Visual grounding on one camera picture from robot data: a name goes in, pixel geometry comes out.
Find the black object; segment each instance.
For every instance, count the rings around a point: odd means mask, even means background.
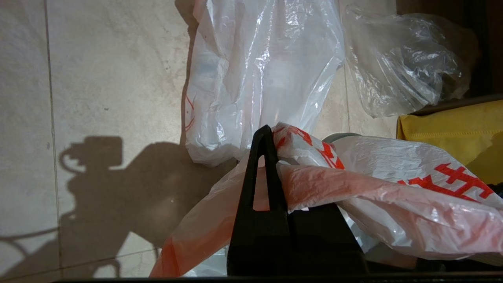
[[[500,197],[503,197],[503,183],[499,183],[497,185],[494,184],[488,184],[489,188],[493,190],[497,195]]]
[[[266,163],[269,211],[253,210],[259,158]],[[228,275],[335,275],[367,273],[360,245],[336,204],[287,214],[278,157],[269,126],[251,150],[227,257]]]

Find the plastic bag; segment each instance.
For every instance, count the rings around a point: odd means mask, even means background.
[[[314,130],[345,60],[332,0],[199,1],[194,16],[199,27],[185,100],[194,162],[240,160],[265,124]]]
[[[327,144],[283,123],[273,130],[289,211],[336,202],[368,248],[374,238],[426,259],[503,252],[503,200],[444,150],[368,136]],[[246,161],[183,218],[151,276],[183,275],[229,244]],[[269,207],[263,166],[257,169],[255,210]]]
[[[370,116],[409,114],[468,90],[478,55],[472,31],[438,16],[382,16],[355,4],[343,23],[348,65]]]
[[[184,277],[225,277],[227,276],[227,250],[229,246],[225,246],[214,253],[212,256],[199,263],[189,272],[185,273]]]

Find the floor tile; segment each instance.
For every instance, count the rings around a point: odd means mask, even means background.
[[[161,247],[235,165],[179,145],[192,9],[48,1],[64,267]]]
[[[0,280],[59,267],[44,1],[0,2]]]
[[[313,135],[323,139],[335,132],[349,132],[348,103],[344,67],[337,70],[318,117]]]
[[[152,250],[69,267],[63,270],[63,278],[148,277],[157,257]]]
[[[48,271],[44,273],[23,276],[20,278],[14,278],[10,280],[1,281],[2,283],[51,283],[58,281],[60,279],[60,271]]]

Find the yellow bag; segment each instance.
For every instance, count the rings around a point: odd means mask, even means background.
[[[503,100],[401,116],[397,138],[446,150],[486,184],[503,182]]]

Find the clear plastic bag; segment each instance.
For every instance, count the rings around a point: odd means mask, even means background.
[[[367,114],[409,114],[461,98],[478,56],[475,34],[426,14],[383,16],[348,5],[347,60]]]
[[[227,276],[227,250],[229,246],[219,249],[212,256],[189,270],[183,277],[225,277]]]
[[[192,160],[240,160],[253,133],[284,121],[312,132],[345,60],[337,5],[322,1],[199,1],[185,101]]]

